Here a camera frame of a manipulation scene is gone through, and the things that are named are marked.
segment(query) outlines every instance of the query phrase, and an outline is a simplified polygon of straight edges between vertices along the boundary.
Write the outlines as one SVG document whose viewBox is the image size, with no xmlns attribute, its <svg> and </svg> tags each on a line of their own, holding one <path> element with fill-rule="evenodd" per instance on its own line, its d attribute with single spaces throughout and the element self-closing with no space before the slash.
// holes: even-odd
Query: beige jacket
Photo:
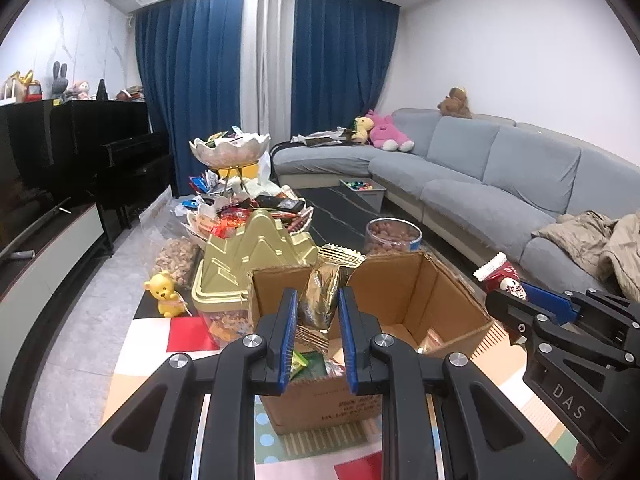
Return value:
<svg viewBox="0 0 640 480">
<path fill-rule="evenodd" d="M 531 234 L 555 243 L 602 282 L 615 274 L 625 296 L 640 301 L 640 211 L 619 220 L 595 211 L 562 215 Z"/>
</svg>

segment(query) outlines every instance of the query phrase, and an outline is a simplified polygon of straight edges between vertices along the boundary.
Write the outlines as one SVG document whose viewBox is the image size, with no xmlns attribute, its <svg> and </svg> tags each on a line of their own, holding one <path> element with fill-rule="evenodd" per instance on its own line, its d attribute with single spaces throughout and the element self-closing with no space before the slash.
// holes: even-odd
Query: sofa seat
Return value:
<svg viewBox="0 0 640 480">
<path fill-rule="evenodd" d="M 373 146 L 295 146 L 273 155 L 278 175 L 336 173 L 369 176 L 369 163 L 381 150 Z"/>
<path fill-rule="evenodd" d="M 369 171 L 375 180 L 381 178 L 393 183 L 404 192 L 419 199 L 424 185 L 432 180 L 458 180 L 480 184 L 472 176 L 428 162 L 417 155 L 399 152 L 382 152 L 369 163 Z"/>
<path fill-rule="evenodd" d="M 562 293 L 584 292 L 588 288 L 604 290 L 604 285 L 574 264 L 574 261 L 546 238 L 533 238 L 522 253 L 520 266 L 547 288 Z"/>
<path fill-rule="evenodd" d="M 540 209 L 484 184 L 433 180 L 424 186 L 420 199 L 513 263 L 520 261 L 532 231 L 556 222 Z"/>
</svg>

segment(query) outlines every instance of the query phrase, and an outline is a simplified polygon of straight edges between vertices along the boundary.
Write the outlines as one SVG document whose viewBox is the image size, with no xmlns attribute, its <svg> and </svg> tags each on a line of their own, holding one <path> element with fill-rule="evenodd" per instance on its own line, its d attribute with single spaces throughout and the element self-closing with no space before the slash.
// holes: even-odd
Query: brown teddy bear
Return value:
<svg viewBox="0 0 640 480">
<path fill-rule="evenodd" d="M 466 92 L 460 88 L 453 87 L 444 101 L 438 105 L 438 110 L 442 115 L 471 119 L 471 111 L 467 104 Z"/>
</svg>

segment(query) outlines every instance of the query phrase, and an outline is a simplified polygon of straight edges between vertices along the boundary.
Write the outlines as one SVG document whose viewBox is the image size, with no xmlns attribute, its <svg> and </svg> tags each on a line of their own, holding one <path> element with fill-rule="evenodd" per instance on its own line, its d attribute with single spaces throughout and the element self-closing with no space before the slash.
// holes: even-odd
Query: gray tile floor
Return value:
<svg viewBox="0 0 640 480">
<path fill-rule="evenodd" d="M 36 386 L 24 455 L 40 480 L 54 480 L 102 419 L 127 330 L 148 274 L 140 226 L 124 232 L 115 254 L 88 281 L 53 344 Z"/>
</svg>

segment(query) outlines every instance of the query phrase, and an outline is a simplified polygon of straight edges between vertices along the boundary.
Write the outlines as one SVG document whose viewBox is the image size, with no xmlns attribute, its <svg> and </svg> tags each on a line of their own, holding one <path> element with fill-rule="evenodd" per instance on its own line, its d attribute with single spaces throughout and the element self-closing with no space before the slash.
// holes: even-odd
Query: white curtain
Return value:
<svg viewBox="0 0 640 480">
<path fill-rule="evenodd" d="M 291 137 L 291 64 L 296 0 L 244 0 L 240 117 L 245 132 Z"/>
</svg>

